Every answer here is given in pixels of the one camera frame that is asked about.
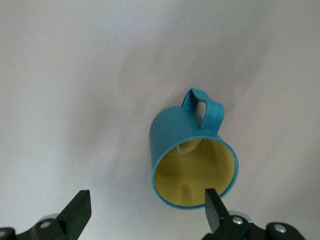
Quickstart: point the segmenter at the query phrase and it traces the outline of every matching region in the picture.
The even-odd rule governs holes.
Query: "plastic mug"
[[[199,101],[206,104],[202,118]],[[233,149],[219,136],[224,106],[192,88],[181,107],[159,113],[150,127],[152,186],[166,204],[196,209],[205,204],[205,189],[226,195],[238,175]]]

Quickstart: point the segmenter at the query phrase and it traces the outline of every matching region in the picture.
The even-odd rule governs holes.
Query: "white backdrop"
[[[204,209],[153,193],[149,150],[193,87],[225,107],[227,208],[319,239],[319,78],[320,1],[1,1],[0,226],[89,189],[81,240],[201,239]]]

